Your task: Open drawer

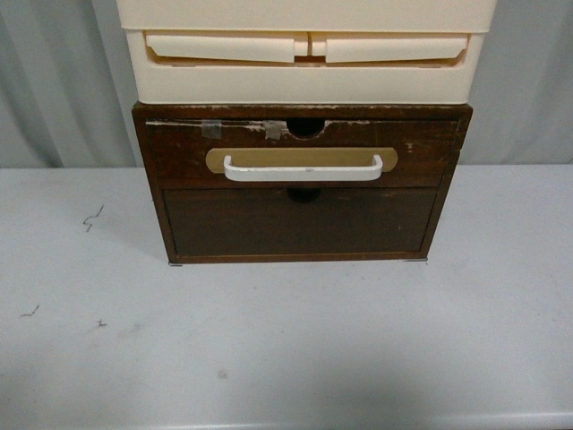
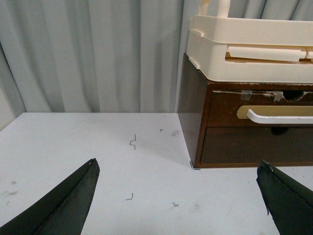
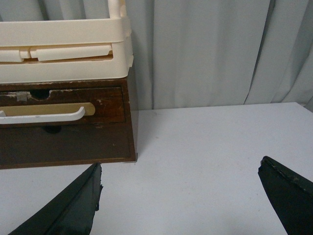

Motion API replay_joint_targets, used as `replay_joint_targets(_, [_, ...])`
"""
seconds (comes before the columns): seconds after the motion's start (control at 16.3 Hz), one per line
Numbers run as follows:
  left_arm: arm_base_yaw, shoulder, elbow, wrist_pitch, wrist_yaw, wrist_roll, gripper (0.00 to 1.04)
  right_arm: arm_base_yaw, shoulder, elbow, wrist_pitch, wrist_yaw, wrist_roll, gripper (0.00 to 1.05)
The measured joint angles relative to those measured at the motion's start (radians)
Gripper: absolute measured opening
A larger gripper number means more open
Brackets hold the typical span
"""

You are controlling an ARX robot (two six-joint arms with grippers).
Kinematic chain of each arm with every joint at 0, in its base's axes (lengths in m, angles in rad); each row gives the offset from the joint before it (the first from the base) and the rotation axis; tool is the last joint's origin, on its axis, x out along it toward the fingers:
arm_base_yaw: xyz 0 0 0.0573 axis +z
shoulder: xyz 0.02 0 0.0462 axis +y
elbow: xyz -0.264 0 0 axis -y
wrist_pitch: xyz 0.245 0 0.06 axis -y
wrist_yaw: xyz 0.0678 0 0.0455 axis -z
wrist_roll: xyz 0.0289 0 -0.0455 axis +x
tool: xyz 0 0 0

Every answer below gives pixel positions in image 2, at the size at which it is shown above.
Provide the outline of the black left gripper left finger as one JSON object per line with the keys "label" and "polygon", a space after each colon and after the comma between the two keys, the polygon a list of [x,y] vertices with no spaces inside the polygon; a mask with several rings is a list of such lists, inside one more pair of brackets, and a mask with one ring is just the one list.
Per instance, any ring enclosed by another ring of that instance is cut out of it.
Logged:
{"label": "black left gripper left finger", "polygon": [[31,207],[4,224],[2,235],[79,235],[89,213],[100,167],[90,159]]}

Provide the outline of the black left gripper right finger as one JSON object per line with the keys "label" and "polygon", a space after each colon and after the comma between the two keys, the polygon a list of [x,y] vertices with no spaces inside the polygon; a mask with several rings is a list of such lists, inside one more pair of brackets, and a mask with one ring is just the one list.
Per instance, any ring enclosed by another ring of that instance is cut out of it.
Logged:
{"label": "black left gripper right finger", "polygon": [[257,168],[257,184],[281,235],[313,233],[313,191],[266,161]]}

